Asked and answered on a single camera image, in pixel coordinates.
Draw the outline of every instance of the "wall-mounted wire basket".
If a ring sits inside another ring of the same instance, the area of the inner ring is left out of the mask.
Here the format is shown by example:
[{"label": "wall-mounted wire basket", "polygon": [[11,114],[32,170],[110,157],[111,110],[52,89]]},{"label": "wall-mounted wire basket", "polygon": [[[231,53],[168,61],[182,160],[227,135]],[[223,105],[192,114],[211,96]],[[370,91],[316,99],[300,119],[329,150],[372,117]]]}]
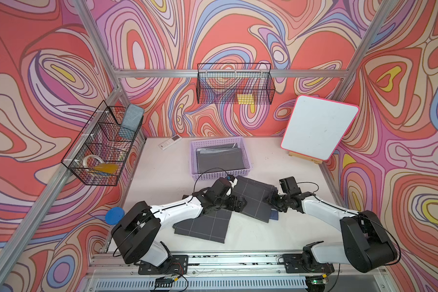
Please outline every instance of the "wall-mounted wire basket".
[{"label": "wall-mounted wire basket", "polygon": [[[143,119],[136,131],[133,131],[121,126],[126,108],[108,107],[103,102],[99,109],[103,113],[81,149],[69,164],[64,163],[65,160],[69,160],[65,159],[67,152],[62,163],[86,185],[115,186],[118,184]],[[100,168],[102,163],[109,164],[111,171],[100,171],[98,167]]]},{"label": "wall-mounted wire basket", "polygon": [[198,64],[198,103],[271,104],[274,92],[269,63]]}]

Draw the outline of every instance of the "vent grille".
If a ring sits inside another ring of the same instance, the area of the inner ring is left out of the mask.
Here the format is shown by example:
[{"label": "vent grille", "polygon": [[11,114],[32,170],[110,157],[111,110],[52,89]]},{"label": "vent grille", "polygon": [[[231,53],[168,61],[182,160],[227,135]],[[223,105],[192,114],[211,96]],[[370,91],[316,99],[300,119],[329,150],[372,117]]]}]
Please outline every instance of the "vent grille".
[{"label": "vent grille", "polygon": [[[188,290],[201,289],[298,289],[307,288],[305,277],[188,277]],[[184,289],[186,282],[179,279],[171,289]],[[103,278],[99,279],[96,291],[149,291],[154,289],[152,278]]]}]

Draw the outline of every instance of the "psychedelic patterned wall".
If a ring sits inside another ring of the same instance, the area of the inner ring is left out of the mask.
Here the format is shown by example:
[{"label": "psychedelic patterned wall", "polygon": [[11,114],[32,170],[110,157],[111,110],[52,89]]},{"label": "psychedelic patterned wall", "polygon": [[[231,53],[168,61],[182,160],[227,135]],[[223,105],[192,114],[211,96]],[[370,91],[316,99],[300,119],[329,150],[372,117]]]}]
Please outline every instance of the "psychedelic patterned wall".
[{"label": "psychedelic patterned wall", "polygon": [[[0,1],[0,250],[111,89],[67,0]],[[117,187],[69,179],[2,291],[75,289],[139,149],[137,141]]]},{"label": "psychedelic patterned wall", "polygon": [[335,182],[401,245],[400,291],[438,292],[438,1],[398,3],[344,101],[361,114],[328,161]]},{"label": "psychedelic patterned wall", "polygon": [[[377,0],[98,0],[90,7],[116,68],[195,69],[201,62],[270,62],[276,69],[345,69]],[[269,105],[198,105],[196,79],[126,79],[146,108],[146,136],[281,135],[299,94],[330,97],[339,79],[277,78]]]},{"label": "psychedelic patterned wall", "polygon": [[148,79],[123,81],[132,103],[146,109],[146,136],[281,136],[300,94],[327,98],[337,78],[286,78],[283,92],[276,92],[271,105],[198,104],[196,79]]}]

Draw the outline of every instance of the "blue lid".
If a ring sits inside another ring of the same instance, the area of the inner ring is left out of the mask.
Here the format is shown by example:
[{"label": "blue lid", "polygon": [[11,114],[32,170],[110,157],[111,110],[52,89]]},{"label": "blue lid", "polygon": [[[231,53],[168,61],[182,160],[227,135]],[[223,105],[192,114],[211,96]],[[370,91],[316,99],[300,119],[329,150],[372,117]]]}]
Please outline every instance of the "blue lid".
[{"label": "blue lid", "polygon": [[110,225],[116,225],[120,220],[122,220],[125,215],[125,211],[123,211],[120,207],[114,207],[105,214],[105,222]]}]

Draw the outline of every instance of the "purple plastic basket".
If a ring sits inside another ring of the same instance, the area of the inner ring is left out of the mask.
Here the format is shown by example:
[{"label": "purple plastic basket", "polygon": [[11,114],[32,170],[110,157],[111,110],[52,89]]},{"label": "purple plastic basket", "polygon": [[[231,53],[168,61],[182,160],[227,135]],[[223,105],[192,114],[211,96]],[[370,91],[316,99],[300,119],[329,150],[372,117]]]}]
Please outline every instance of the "purple plastic basket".
[{"label": "purple plastic basket", "polygon": [[[234,176],[246,176],[251,169],[250,158],[248,157],[248,153],[245,149],[245,144],[243,143],[242,137],[230,137],[230,138],[220,138],[220,139],[208,139],[208,140],[195,140],[190,144],[191,150],[191,170],[193,179],[198,179],[201,173],[198,173],[198,163],[196,161],[196,149],[202,148],[205,146],[215,146],[215,145],[223,145],[237,143],[239,148],[242,150],[243,164],[245,165],[244,169],[238,169],[234,171],[227,171],[229,174]],[[204,173],[203,176],[199,180],[207,180],[207,179],[218,179],[225,178],[226,174],[224,172],[208,172]]]}]

